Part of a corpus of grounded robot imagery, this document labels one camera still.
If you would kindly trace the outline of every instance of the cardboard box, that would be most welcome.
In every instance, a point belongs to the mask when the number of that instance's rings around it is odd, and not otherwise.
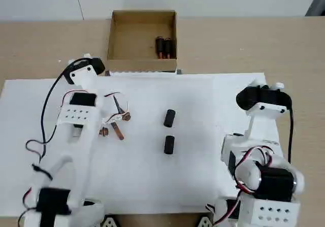
[[[175,71],[175,58],[159,60],[158,36],[176,42],[175,11],[113,11],[108,45],[110,71]]]

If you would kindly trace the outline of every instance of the battery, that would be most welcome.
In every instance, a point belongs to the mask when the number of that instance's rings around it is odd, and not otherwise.
[[[167,110],[167,114],[164,121],[164,126],[172,127],[176,112],[172,109]]]
[[[175,141],[175,137],[173,136],[166,136],[165,139],[165,148],[164,148],[164,153],[165,154],[173,154],[174,152],[174,141]]]

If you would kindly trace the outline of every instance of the white paper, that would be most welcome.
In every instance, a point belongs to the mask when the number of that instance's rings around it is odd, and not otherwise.
[[[255,78],[265,79],[262,73],[99,77],[98,87],[126,95],[132,118],[119,122],[124,141],[110,127],[108,137],[98,138],[87,197],[100,199],[106,213],[136,214],[199,212],[218,196],[235,196],[220,151],[225,133],[244,133],[248,127],[236,94]],[[41,138],[41,110],[53,81],[5,82],[0,99],[0,216],[17,216],[23,210],[21,198],[33,174],[30,165],[38,159],[24,143]],[[45,113],[47,138],[62,95],[74,88],[61,80],[54,89]],[[163,126],[167,109],[176,111],[172,128]],[[270,123],[269,133],[270,140],[278,141],[275,123]],[[61,135],[48,147],[66,143]],[[167,135],[175,136],[173,155],[164,154]],[[71,186],[72,175],[73,169],[65,167],[53,186]]]

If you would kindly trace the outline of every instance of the wooden table surface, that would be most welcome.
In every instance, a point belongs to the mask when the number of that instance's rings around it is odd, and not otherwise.
[[[109,20],[0,24],[0,89],[5,79],[55,78],[70,58],[106,57]],[[305,175],[298,226],[322,226],[325,206],[325,18],[198,18],[177,22],[184,73],[264,72],[293,100],[292,162]],[[278,121],[284,152],[289,116]],[[124,215],[124,226],[194,226],[198,214]],[[1,218],[1,226],[16,219]]]

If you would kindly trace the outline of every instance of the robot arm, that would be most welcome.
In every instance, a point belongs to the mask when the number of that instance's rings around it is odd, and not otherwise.
[[[214,225],[230,226],[228,217],[238,219],[238,227],[295,226],[300,202],[295,195],[304,190],[304,176],[286,159],[279,143],[267,140],[270,120],[291,110],[291,98],[283,84],[268,87],[254,81],[237,95],[237,104],[251,117],[244,135],[226,135],[221,160],[240,190],[235,201],[218,199]]]
[[[80,85],[82,91],[64,95],[57,119],[57,130],[67,126],[81,130],[78,138],[64,145],[55,145],[37,166],[30,186],[29,205],[35,206],[25,216],[25,227],[88,227],[104,218],[104,206],[98,201],[85,200],[86,186],[95,140],[103,123],[104,96],[95,88],[97,75],[105,67],[99,58],[90,55],[71,61],[63,72],[69,84]],[[117,121],[119,114],[112,118]],[[51,180],[66,164],[74,168],[74,185],[71,189],[50,187]]]

